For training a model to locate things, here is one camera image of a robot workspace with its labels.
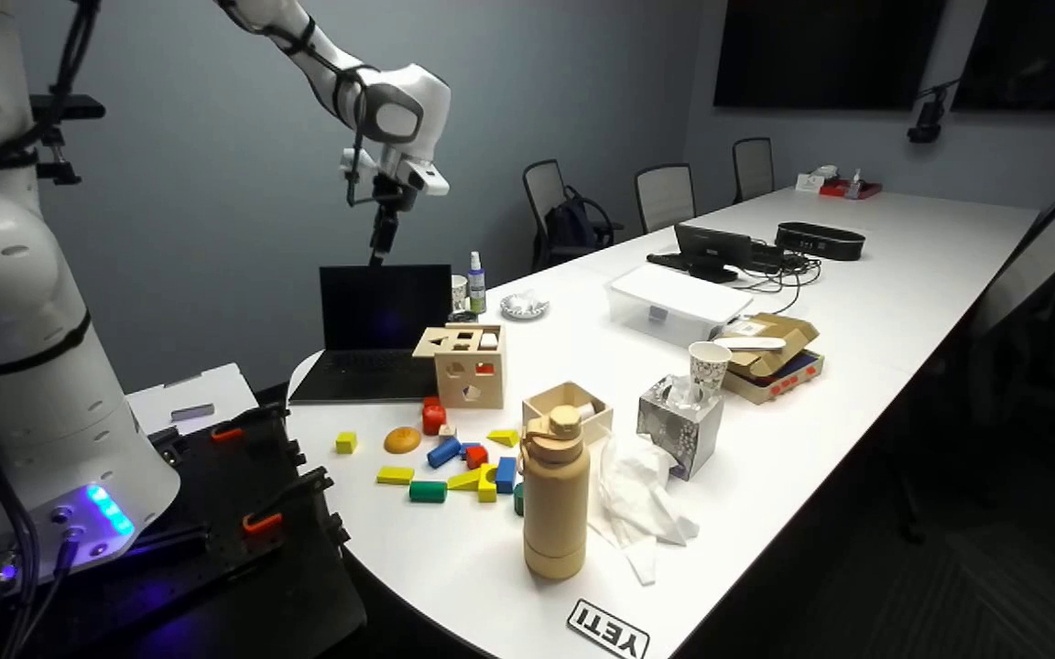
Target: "cup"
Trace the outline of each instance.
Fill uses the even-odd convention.
[[[702,389],[706,394],[720,394],[724,369],[731,362],[731,350],[711,341],[690,344],[690,380]]]

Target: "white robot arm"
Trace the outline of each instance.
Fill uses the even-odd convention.
[[[76,18],[52,98],[89,52],[100,0],[76,0]],[[356,130],[348,197],[363,140],[380,141],[374,165],[374,263],[393,245],[397,211],[425,195],[447,195],[433,165],[449,87],[420,64],[374,69],[325,38],[297,0],[219,0],[249,31],[271,36],[306,75],[314,98]],[[92,328],[89,302],[54,234],[39,220],[33,147],[52,123],[33,123],[22,75],[16,4],[0,0],[0,568],[35,579],[107,564],[177,499],[181,474],[140,433],[117,374]]]

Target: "blue light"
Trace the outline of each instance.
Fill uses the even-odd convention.
[[[92,506],[103,513],[103,518],[109,518],[109,527],[117,534],[133,534],[133,518],[126,516],[126,510],[100,483],[89,483],[84,490],[89,490]]]

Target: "white table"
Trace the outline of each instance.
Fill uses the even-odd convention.
[[[535,583],[510,499],[480,506],[474,495],[449,495],[442,506],[410,506],[403,486],[377,486],[377,463],[425,463],[425,451],[405,458],[380,451],[387,427],[416,423],[415,403],[294,407],[289,435],[336,480],[325,502],[353,529],[353,557],[410,608],[492,655],[602,659],[596,644],[565,625],[580,595],[641,625],[652,635],[647,655],[672,655],[972,312],[1032,223],[1032,208],[905,195],[833,201],[779,189],[696,223],[774,240],[779,220],[861,231],[863,259],[828,259],[822,280],[792,307],[822,328],[812,346],[823,353],[823,374],[774,407],[724,403],[717,452],[696,480],[675,483],[698,538],[658,550],[654,585],[636,585],[628,557],[592,529],[585,568],[571,583]],[[629,435],[636,394],[662,374],[684,374],[684,344],[698,324],[647,324],[645,307],[613,302],[603,280],[662,247],[675,247],[675,231],[493,287],[492,307],[507,294],[540,294],[553,312],[542,322],[507,322],[507,409],[449,409],[449,423],[480,439],[493,423],[520,423],[520,399],[580,380],[614,409],[614,435]],[[779,307],[789,297],[758,297],[750,312]],[[328,452],[339,427],[363,435],[358,452]]]

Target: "bottle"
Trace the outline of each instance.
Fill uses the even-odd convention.
[[[525,564],[565,583],[585,564],[591,452],[574,407],[556,407],[525,439]]]
[[[486,313],[486,274],[480,251],[468,251],[465,297],[474,313]]]

